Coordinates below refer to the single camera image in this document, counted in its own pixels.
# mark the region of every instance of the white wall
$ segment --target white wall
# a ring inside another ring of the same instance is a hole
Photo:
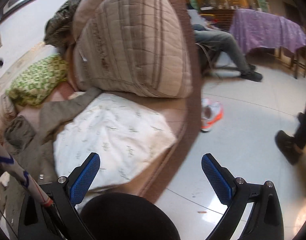
[[[267,0],[270,5],[271,13],[279,16],[286,16],[284,2],[296,7],[293,0]]]
[[[47,21],[65,1],[34,0],[0,24],[0,57],[4,60],[0,77],[16,60],[43,41]]]

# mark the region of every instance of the sneaker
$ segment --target sneaker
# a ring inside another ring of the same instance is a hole
[[[298,153],[294,148],[294,137],[287,135],[284,131],[279,131],[275,136],[275,142],[291,165],[298,162],[302,154]]]
[[[299,112],[298,113],[298,120],[299,120],[300,124],[303,123],[303,118],[304,118],[304,114]]]
[[[260,73],[251,70],[250,72],[246,74],[241,73],[241,78],[248,79],[248,80],[255,81],[255,82],[261,82],[263,76]]]
[[[223,105],[220,102],[212,103],[209,98],[202,99],[202,132],[209,132],[213,124],[223,117]]]
[[[252,70],[252,71],[255,71],[256,70],[256,66],[255,65],[251,65],[251,64],[248,64],[249,65],[249,68]]]

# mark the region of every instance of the purple tablecloth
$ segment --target purple tablecloth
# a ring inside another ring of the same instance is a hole
[[[230,33],[244,54],[259,47],[284,47],[294,53],[306,45],[306,34],[298,24],[281,16],[250,9],[235,11]]]

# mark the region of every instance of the white and orange sneaker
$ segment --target white and orange sneaker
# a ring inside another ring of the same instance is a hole
[[[220,102],[212,102],[209,98],[202,98],[201,131],[209,132],[213,124],[223,117],[223,105]]]

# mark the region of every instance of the green patterned pillow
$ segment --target green patterned pillow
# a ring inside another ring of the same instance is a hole
[[[63,80],[68,63],[59,53],[46,57],[23,71],[6,91],[20,106],[37,106]]]

